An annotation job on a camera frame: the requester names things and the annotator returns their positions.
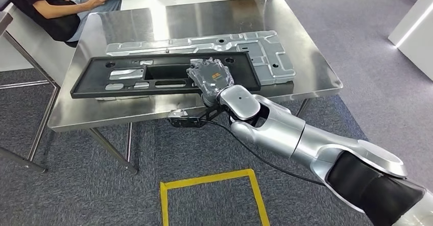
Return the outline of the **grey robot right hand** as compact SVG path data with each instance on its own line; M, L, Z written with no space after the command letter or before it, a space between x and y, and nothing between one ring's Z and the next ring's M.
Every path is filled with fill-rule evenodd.
M201 90L203 103L207 107L218 105L220 92L234 85L229 68L220 59L191 59L186 73Z

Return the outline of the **person's right hand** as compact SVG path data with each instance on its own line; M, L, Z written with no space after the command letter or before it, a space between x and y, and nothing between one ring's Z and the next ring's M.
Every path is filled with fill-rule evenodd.
M91 10L95 7L103 5L105 1L107 0L88 0L83 5L85 6L86 10Z

